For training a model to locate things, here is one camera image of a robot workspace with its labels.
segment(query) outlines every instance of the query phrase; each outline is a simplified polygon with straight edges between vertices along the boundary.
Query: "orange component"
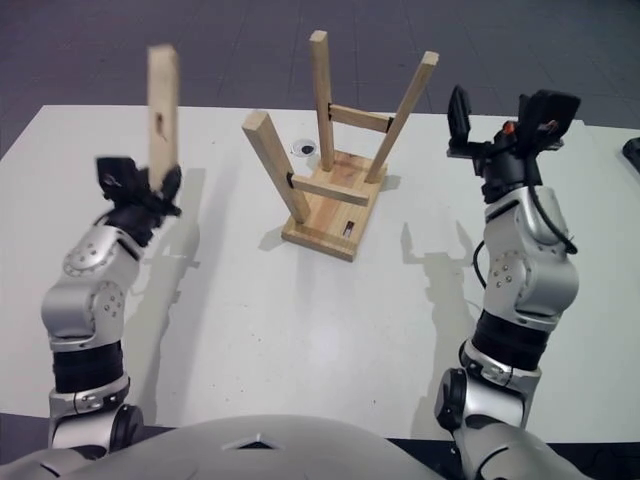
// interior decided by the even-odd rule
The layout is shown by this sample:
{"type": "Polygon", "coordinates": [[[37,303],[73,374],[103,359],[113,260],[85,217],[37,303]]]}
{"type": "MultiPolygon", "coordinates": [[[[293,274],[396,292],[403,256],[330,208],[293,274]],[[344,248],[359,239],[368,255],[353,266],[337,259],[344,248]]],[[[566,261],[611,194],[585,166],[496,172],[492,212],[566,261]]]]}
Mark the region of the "orange component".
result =
{"type": "Polygon", "coordinates": [[[502,126],[502,131],[507,135],[511,135],[513,132],[516,131],[516,124],[513,122],[505,122],[504,125],[502,126]]]}

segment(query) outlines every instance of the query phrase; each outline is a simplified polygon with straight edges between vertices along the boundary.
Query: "white table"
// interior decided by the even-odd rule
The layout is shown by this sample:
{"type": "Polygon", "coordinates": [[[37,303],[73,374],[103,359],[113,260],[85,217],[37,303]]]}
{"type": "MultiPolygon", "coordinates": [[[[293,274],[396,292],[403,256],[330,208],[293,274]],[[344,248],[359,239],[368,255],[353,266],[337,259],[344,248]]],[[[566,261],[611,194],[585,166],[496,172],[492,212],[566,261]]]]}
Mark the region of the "white table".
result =
{"type": "MultiPolygon", "coordinates": [[[[410,118],[349,264],[279,240],[287,211],[240,129],[248,112],[180,109],[185,214],[158,232],[128,299],[129,400],[168,426],[295,413],[448,438],[432,404],[480,313],[469,265],[484,205],[471,163],[444,155],[445,117],[410,118]]],[[[317,138],[313,112],[271,114],[285,146],[317,138]]],[[[108,207],[94,157],[146,163],[146,120],[144,107],[44,107],[0,163],[0,411],[48,415],[40,302],[108,207]]],[[[473,138],[503,120],[473,118],[473,138]]],[[[372,155],[379,138],[336,128],[354,153],[372,155]]],[[[529,426],[545,441],[635,441],[640,185],[581,122],[565,140],[540,168],[580,248],[581,286],[543,356],[529,426]]]]}

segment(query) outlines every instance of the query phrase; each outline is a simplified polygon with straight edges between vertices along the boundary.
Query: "wooden plank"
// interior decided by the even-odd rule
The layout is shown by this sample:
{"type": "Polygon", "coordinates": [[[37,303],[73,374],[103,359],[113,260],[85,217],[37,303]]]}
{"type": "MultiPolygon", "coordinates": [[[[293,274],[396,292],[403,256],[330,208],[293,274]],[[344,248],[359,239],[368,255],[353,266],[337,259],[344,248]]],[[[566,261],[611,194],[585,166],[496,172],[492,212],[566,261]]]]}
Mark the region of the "wooden plank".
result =
{"type": "Polygon", "coordinates": [[[169,170],[178,165],[178,54],[171,45],[150,47],[147,95],[149,104],[149,186],[158,191],[169,170]]]}
{"type": "Polygon", "coordinates": [[[289,186],[287,176],[293,174],[293,167],[269,114],[254,110],[245,120],[242,130],[291,212],[291,217],[296,222],[304,222],[309,216],[309,204],[304,193],[289,186]]]}
{"type": "Polygon", "coordinates": [[[342,105],[331,105],[329,107],[331,120],[354,127],[368,128],[377,132],[387,133],[392,117],[370,113],[356,108],[343,107],[342,105]]]}
{"type": "MultiPolygon", "coordinates": [[[[365,183],[371,160],[340,151],[335,152],[331,172],[318,165],[311,178],[361,192],[369,197],[366,207],[340,202],[332,198],[309,195],[311,213],[304,223],[289,218],[282,229],[282,238],[352,262],[365,227],[375,205],[382,183],[365,183]]],[[[386,165],[380,173],[385,174],[386,165]]]]}
{"type": "Polygon", "coordinates": [[[331,104],[331,73],[329,67],[329,38],[327,32],[316,30],[309,38],[311,44],[311,69],[313,74],[313,95],[318,116],[318,136],[320,138],[320,161],[322,168],[331,170],[333,165],[333,125],[329,118],[331,104]]]}
{"type": "Polygon", "coordinates": [[[360,205],[362,207],[366,207],[369,203],[368,195],[353,188],[322,183],[313,178],[303,177],[301,175],[293,175],[291,177],[291,183],[294,188],[302,190],[303,192],[322,195],[323,197],[333,198],[341,202],[352,203],[353,205],[360,205]]]}
{"type": "Polygon", "coordinates": [[[418,99],[420,98],[424,87],[429,81],[429,77],[431,77],[431,72],[433,72],[433,69],[437,65],[437,63],[437,53],[426,52],[422,57],[422,61],[420,62],[420,65],[418,65],[416,73],[413,75],[413,79],[409,84],[409,88],[407,88],[407,91],[405,92],[404,97],[400,102],[398,111],[396,112],[395,118],[391,123],[391,128],[389,128],[387,136],[384,137],[382,145],[380,145],[378,153],[376,153],[376,156],[373,159],[373,165],[371,166],[366,179],[368,183],[380,181],[380,176],[378,175],[380,168],[389,156],[389,152],[391,151],[393,144],[396,143],[396,140],[398,139],[398,136],[402,131],[402,127],[404,127],[404,124],[409,118],[409,114],[413,111],[413,108],[418,102],[418,99]]]}

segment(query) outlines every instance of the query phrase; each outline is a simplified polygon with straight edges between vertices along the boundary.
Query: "wooden stool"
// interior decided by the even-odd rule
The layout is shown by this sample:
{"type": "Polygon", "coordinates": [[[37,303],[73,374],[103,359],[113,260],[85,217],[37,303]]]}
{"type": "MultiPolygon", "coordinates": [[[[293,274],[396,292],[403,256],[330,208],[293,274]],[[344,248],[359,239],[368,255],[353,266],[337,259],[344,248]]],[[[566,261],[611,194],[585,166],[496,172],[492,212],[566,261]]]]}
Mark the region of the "wooden stool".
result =
{"type": "Polygon", "coordinates": [[[309,41],[320,138],[320,162],[311,178],[293,173],[268,113],[252,112],[242,129],[291,212],[282,238],[351,262],[382,186],[385,160],[438,63],[438,54],[424,54],[396,115],[389,117],[332,103],[327,32],[316,30],[309,41]],[[373,160],[335,150],[332,122],[385,133],[373,160]]]}

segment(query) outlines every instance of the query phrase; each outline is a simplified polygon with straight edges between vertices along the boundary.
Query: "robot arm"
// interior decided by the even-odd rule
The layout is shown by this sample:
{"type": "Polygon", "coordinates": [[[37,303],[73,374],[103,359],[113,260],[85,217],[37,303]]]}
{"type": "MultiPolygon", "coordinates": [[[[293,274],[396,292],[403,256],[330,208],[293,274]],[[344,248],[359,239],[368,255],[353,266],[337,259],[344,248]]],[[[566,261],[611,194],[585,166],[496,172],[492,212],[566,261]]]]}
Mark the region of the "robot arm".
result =
{"type": "Polygon", "coordinates": [[[538,362],[578,292],[576,253],[536,157],[559,148],[579,106],[570,95],[521,97],[518,122],[493,143],[468,142],[470,109],[456,87],[449,105],[450,156],[472,158],[485,179],[484,242],[490,268],[476,330],[460,348],[462,368],[441,382],[435,415],[460,450],[467,478],[573,479],[582,476],[524,428],[540,380],[538,362]]]}
{"type": "Polygon", "coordinates": [[[180,214],[172,203],[180,169],[168,173],[157,193],[147,170],[129,158],[98,159],[98,179],[114,208],[65,257],[42,303],[42,320],[55,376],[50,446],[92,445],[106,454],[131,445],[141,429],[140,409],[124,403],[130,384],[121,346],[125,299],[152,230],[180,214]]]}

